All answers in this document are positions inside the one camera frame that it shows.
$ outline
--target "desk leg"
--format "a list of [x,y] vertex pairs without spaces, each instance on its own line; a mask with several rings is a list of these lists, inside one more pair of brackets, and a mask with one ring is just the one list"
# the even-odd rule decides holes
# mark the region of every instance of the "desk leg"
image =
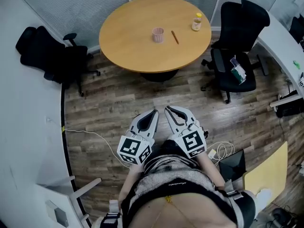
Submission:
[[95,187],[100,182],[101,182],[101,178],[96,178],[94,181],[90,182],[89,184],[85,185],[81,189],[78,189],[77,191],[75,191],[72,194],[70,194],[69,195],[70,199],[71,200],[78,199],[81,195],[83,195],[86,192],[88,192],[90,189],[92,189],[93,187]]
[[173,71],[169,71],[169,72],[164,72],[164,73],[141,73],[141,75],[149,81],[152,82],[164,82],[167,81],[171,78],[173,78],[176,73],[177,73],[178,69],[173,70]]
[[283,105],[283,104],[286,104],[286,103],[289,103],[289,102],[292,102],[292,101],[295,101],[295,100],[298,100],[301,98],[302,97],[299,94],[292,95],[292,96],[284,98],[282,100],[278,100],[278,101],[274,101],[274,102],[270,103],[270,107],[276,107],[278,105]]
[[80,219],[80,222],[83,223],[83,222],[85,222],[85,220],[87,218],[89,218],[89,214],[85,214],[84,216],[80,217],[79,219]]
[[74,179],[75,179],[75,176],[69,176],[69,177],[66,177],[64,179],[58,180],[58,181],[56,181],[56,182],[54,182],[54,183],[52,183],[52,184],[50,184],[48,186],[51,186],[51,187],[61,186],[61,185],[65,184],[65,183],[67,183],[69,181],[74,180]]

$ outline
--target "black office chair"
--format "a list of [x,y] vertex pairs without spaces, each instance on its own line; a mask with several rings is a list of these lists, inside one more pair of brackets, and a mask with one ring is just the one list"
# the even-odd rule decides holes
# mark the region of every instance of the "black office chair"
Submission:
[[294,17],[291,23],[291,27],[289,33],[299,44],[301,40],[303,40],[304,36],[304,19],[302,16],[300,18]]
[[[215,71],[215,81],[220,90],[226,91],[229,104],[230,92],[247,92],[256,89],[256,80],[253,69],[262,67],[264,75],[268,75],[268,68],[262,57],[257,55],[259,62],[250,64],[245,52],[253,47],[257,36],[265,26],[269,26],[270,18],[262,7],[242,0],[241,4],[225,2],[221,8],[221,33],[220,38],[211,47],[212,61],[202,61],[202,65],[208,65]],[[233,68],[230,59],[235,56],[236,60],[246,72],[246,80],[239,84],[231,73]],[[209,82],[201,88],[202,91],[211,85]]]
[[43,26],[37,29],[27,27],[19,38],[16,49],[21,54],[20,61],[23,65],[43,70],[45,79],[62,83],[64,87],[69,87],[76,81],[79,94],[84,96],[81,89],[81,75],[95,73],[100,76],[100,72],[87,69],[87,60],[93,56],[87,54],[87,47],[75,44],[75,37],[76,33],[64,36],[63,40],[69,40],[73,45],[65,47]]

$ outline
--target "cable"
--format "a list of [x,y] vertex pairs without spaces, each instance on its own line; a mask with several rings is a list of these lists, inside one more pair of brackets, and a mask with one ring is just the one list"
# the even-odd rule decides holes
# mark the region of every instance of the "cable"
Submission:
[[298,214],[293,213],[293,212],[290,212],[290,210],[291,210],[291,209],[290,209],[290,207],[289,207],[288,205],[285,205],[285,206],[284,206],[284,208],[282,208],[281,206],[279,206],[279,205],[275,204],[274,202],[271,202],[271,203],[272,203],[273,205],[277,206],[278,208],[285,210],[287,213],[289,213],[289,214],[293,215],[294,217],[299,217],[299,215],[298,215]]
[[[63,131],[68,131],[68,132],[77,132],[77,133],[94,133],[94,132],[88,132],[88,131],[84,131],[84,130],[66,129],[65,126],[62,126],[62,127],[61,127],[59,124],[57,124],[56,122],[54,122],[51,118],[47,118],[47,122],[53,122],[55,125],[59,126],[59,127],[62,129],[62,132],[63,132]],[[113,152],[113,150],[112,150],[110,144],[108,143],[108,141],[107,141],[103,136],[100,136],[100,135],[97,134],[97,133],[94,133],[94,134],[96,134],[98,137],[102,138],[102,139],[106,142],[106,144],[109,146],[109,148],[110,148],[112,154],[114,155],[114,157],[115,157],[115,158],[116,158],[124,167],[126,167],[126,168],[128,168],[128,169],[130,168],[130,167],[124,165],[124,164],[120,161],[120,159],[114,154],[114,152]]]
[[301,106],[299,107],[299,111],[300,111],[300,116],[304,119],[304,116],[302,116],[302,111],[301,111]]
[[136,132],[134,132],[134,131],[132,131],[132,130],[130,130],[130,129],[128,129],[128,130],[125,132],[125,135],[127,135],[128,132],[130,132],[132,135],[135,135],[135,137],[138,137],[138,136],[141,137],[142,139],[140,139],[140,141],[142,141],[142,140],[147,141],[147,139],[145,139],[144,137],[142,137],[141,135],[137,134]]
[[[217,165],[222,159],[231,156],[231,155],[234,154],[235,151],[236,151],[234,145],[233,145],[232,143],[230,143],[230,142],[227,142],[227,141],[216,142],[216,143],[210,145],[207,149],[211,148],[213,145],[215,145],[215,144],[217,144],[217,143],[218,143],[218,147],[217,147],[217,156],[218,156],[218,159],[216,159],[216,158],[213,157],[213,159],[215,159],[215,160],[217,161],[214,165]],[[230,145],[230,148],[231,148],[231,149],[230,149],[230,153],[229,153],[229,154],[227,154],[227,148],[226,148],[226,146],[224,145],[225,143],[227,143],[227,144]],[[224,148],[224,154],[223,154],[223,155],[220,154],[220,150],[221,150],[222,148]]]
[[190,123],[189,126],[188,126],[187,128],[185,128],[183,131],[181,131],[180,134],[179,134],[178,136],[179,136],[179,137],[183,136],[183,135],[184,135],[184,131],[190,131],[190,132],[191,132],[190,127],[191,127],[192,125],[195,125],[197,128],[200,128],[199,126],[197,126],[197,125],[195,124],[196,122]]
[[273,222],[274,222],[275,220],[277,220],[277,216],[274,218],[274,220],[267,222],[267,223],[265,224],[265,228],[271,228],[271,227],[272,227],[272,224],[273,224]]
[[[78,131],[78,130],[71,130],[71,129],[65,129],[65,130],[68,131],[68,132],[77,132],[77,133],[81,133],[81,132],[84,132],[84,133],[94,133],[94,132],[87,132],[87,131],[84,131],[84,130],[79,130],[79,131]],[[124,164],[120,161],[120,159],[114,154],[114,152],[113,152],[111,146],[109,145],[108,141],[107,141],[103,136],[100,136],[100,135],[97,134],[97,133],[94,133],[94,134],[96,134],[98,137],[102,138],[102,139],[106,142],[106,144],[109,146],[109,148],[110,148],[112,154],[114,155],[114,157],[115,157],[115,158],[116,158],[124,167],[126,167],[126,168],[128,168],[128,169],[130,168],[130,167],[124,165]]]
[[284,142],[284,140],[285,140],[285,133],[284,133],[283,127],[282,127],[282,125],[281,125],[281,119],[282,119],[282,118],[280,118],[280,120],[279,120],[279,124],[280,124],[280,127],[281,127],[281,129],[282,129],[282,133],[283,133],[283,142]]

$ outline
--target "round wooden table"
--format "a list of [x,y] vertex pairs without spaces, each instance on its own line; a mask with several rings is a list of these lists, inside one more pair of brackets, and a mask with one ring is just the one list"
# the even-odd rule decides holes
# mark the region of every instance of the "round wooden table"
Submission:
[[[202,14],[202,25],[196,32],[191,25],[198,12]],[[155,27],[164,28],[163,43],[153,41]],[[110,61],[141,73],[163,73],[184,67],[207,49],[210,40],[208,19],[184,0],[132,0],[112,12],[99,33],[101,51]]]

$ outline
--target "white wall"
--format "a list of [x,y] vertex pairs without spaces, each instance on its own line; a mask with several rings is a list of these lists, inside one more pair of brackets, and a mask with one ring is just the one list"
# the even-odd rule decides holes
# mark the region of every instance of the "white wall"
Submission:
[[298,7],[294,0],[276,0],[270,9],[270,12],[287,29],[290,28],[293,17],[299,17],[303,12],[304,6]]
[[68,176],[59,126],[61,85],[20,63],[15,45],[44,25],[23,0],[0,0],[0,219],[8,228],[50,228],[34,184]]

